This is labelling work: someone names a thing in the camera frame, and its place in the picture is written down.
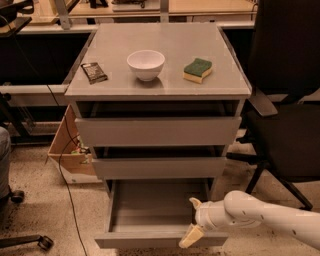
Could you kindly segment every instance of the cable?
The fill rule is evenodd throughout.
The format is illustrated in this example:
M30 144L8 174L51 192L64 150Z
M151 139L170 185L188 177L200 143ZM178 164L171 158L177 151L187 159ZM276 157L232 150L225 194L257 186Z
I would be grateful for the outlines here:
M258 7L258 3L255 3L253 6L252 6L252 9L251 9L251 20L253 20L253 11L254 11L254 7Z
M0 18L2 18L2 19L6 22L7 26L8 26L9 29L11 30L12 28L11 28L8 20L7 20L5 17L3 17L2 15L0 15ZM32 69L32 71L36 74L36 76L37 76L38 78L41 78L39 72L34 68L34 66L32 65L32 63L29 61L28 57L25 55L25 53L24 53L23 49L21 48L21 46L20 46L20 44L19 44L19 42L18 42L18 40L17 40L17 38L16 38L16 36L15 36L14 33L13 33L13 38L14 38L14 41L15 41L15 43L16 43L19 51L20 51L20 53L21 53L22 56L24 57L25 61L26 61L27 64L29 65L29 67ZM50 93L51 93L54 101L56 102L57 106L60 107L60 105L59 105L56 97L54 96L51 88L49 87L49 85L47 85L47 87L48 87L48 89L49 89L49 91L50 91ZM77 234L78 234L78 237L79 237L81 246L82 246L82 248L83 248L84 254L87 256L87 252L86 252L86 249L85 249L85 247L84 247L84 244L83 244L83 241L82 241L82 238L81 238L81 235L80 235L80 230L79 230L79 226L78 226L78 221L77 221L77 217L76 217L76 213L75 213L75 208L74 208L74 203L73 203L73 199L72 199L70 187L69 187L69 184L68 184L68 182L67 182L66 178L64 177L64 175L63 175L63 173L62 173L62 170L61 170L61 158L62 158L62 155L63 155L64 151L66 150L67 146L68 146L71 142L73 142L75 145L77 145L77 143L74 141L74 139L78 137L78 135L76 135L76 136L74 136L74 137L71 136L70 131L69 131L69 127L68 127L68 124L67 124L67 117L66 117L65 114L64 114L64 119L65 119L65 122L66 122L66 129L67 129L68 135L69 135L69 137L70 137L70 141L69 141L69 142L66 144L66 146L63 148L63 150L62 150L62 152L61 152L61 154L60 154L60 156L59 156L59 164L58 164L58 165L59 165L59 171L60 171L60 174L61 174L61 176L62 176L62 178L63 178L63 180L64 180L64 182L65 182L65 184L66 184L67 190L68 190L68 194L69 194L69 198L70 198L70 202L71 202L71 207L72 207L72 213L73 213L73 217L74 217L74 221L75 221L75 225L76 225Z
M63 173L62 173L62 170L61 170L61 159L62 159L62 155L64 153L64 151L66 150L66 148L68 147L68 145L77 137L78 135L70 138L70 141L65 145L65 147L63 148L60 156L59 156L59 171L60 171L60 174L67 186L67 189L68 189L68 193L69 193L69 197L70 197L70 202L71 202L71 207L72 207L72 213L73 213L73 218L74 218L74 222L75 222L75 225L76 225L76 229L77 229L77 233L78 233L78 237L79 237L79 240L80 240L80 243L81 243L81 246L83 248L83 251L84 251L84 254L87 256L87 252L86 252L86 249L84 247L84 244L83 244L83 241L82 241L82 238L81 238L81 235L80 235L80 230L79 230L79 226L78 226L78 221L77 221L77 216L76 216L76 213L75 213L75 208L74 208L74 203L73 203L73 199L72 199L72 195L71 195L71 191L70 191L70 188L69 188L69 184L66 180L66 178L64 177Z

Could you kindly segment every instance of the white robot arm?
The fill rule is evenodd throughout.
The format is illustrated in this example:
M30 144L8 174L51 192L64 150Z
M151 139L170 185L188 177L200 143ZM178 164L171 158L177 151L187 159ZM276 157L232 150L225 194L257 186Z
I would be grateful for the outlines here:
M191 224L179 246L188 248L205 235L224 226L254 227L260 223L285 232L320 250L320 214L262 202L241 191L229 192L219 202L201 203L190 198L196 209L196 225Z

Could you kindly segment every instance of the white bowl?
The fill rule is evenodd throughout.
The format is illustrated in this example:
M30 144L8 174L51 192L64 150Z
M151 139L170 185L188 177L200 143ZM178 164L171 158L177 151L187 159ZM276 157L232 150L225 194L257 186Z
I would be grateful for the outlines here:
M163 68L164 61L162 53L152 50L136 51L127 58L131 71L142 81L152 81L156 78Z

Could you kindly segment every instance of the green sponge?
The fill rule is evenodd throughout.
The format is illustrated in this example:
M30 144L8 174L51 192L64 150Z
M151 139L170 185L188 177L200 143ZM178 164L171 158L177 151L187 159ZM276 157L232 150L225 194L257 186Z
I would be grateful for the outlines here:
M202 79L212 71L212 62L195 58L195 60L184 68L183 77L196 83L202 83Z

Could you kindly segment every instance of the chair backrest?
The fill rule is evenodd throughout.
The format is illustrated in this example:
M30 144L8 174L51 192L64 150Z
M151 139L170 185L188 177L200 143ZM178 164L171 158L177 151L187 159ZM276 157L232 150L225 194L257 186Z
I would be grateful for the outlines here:
M259 1L248 79L266 94L302 96L319 88L319 0Z

